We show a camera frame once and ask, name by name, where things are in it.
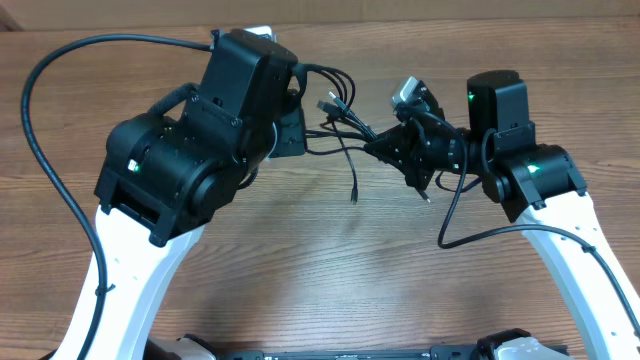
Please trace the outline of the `black cable white-tipped plug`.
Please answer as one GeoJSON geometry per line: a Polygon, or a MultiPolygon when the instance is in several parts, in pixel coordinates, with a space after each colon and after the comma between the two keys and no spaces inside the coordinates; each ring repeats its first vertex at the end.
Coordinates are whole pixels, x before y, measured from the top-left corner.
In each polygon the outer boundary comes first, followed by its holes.
{"type": "Polygon", "coordinates": [[[351,151],[364,151],[362,146],[348,146],[346,140],[358,140],[364,142],[366,137],[360,132],[341,131],[335,121],[327,121],[321,125],[321,130],[306,130],[307,139],[328,139],[332,138],[338,142],[338,147],[330,150],[307,149],[306,153],[313,156],[329,156],[342,154],[351,173],[352,185],[350,190],[350,202],[356,205],[359,201],[359,183],[356,167],[351,156],[351,151]]]}

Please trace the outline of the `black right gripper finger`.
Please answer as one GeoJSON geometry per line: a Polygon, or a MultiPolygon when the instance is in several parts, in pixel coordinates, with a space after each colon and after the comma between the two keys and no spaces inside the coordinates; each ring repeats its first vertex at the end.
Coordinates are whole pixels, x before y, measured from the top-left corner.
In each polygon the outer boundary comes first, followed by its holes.
{"type": "Polygon", "coordinates": [[[431,181],[431,171],[420,164],[406,161],[401,165],[401,172],[404,174],[406,185],[414,188],[423,200],[430,202],[426,189],[431,181]]]}
{"type": "Polygon", "coordinates": [[[403,141],[403,127],[395,127],[381,133],[378,137],[364,145],[364,151],[389,165],[402,165],[401,144],[403,141]]]}

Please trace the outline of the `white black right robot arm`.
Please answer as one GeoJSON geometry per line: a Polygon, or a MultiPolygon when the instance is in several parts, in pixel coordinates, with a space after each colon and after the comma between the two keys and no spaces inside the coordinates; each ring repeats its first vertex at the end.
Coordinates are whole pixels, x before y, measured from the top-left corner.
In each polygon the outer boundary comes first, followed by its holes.
{"type": "Polygon", "coordinates": [[[453,249],[520,233],[550,272],[592,359],[639,356],[639,295],[600,227],[587,182],[569,153],[540,144],[525,82],[513,70],[467,81],[469,126],[447,122],[421,81],[409,78],[392,98],[399,123],[367,143],[366,153],[398,169],[425,192],[437,171],[479,178],[508,225],[437,244],[453,249]]]}

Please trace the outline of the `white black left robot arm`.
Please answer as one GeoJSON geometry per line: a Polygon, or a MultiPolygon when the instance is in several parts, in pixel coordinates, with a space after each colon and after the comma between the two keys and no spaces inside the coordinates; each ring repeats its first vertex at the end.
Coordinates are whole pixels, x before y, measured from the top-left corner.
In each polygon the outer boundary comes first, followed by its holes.
{"type": "Polygon", "coordinates": [[[268,158],[306,152],[304,114],[289,82],[297,57],[267,26],[220,35],[205,74],[106,141],[95,225],[107,290],[97,328],[90,267],[59,359],[139,359],[169,284],[214,213],[268,158]]]}

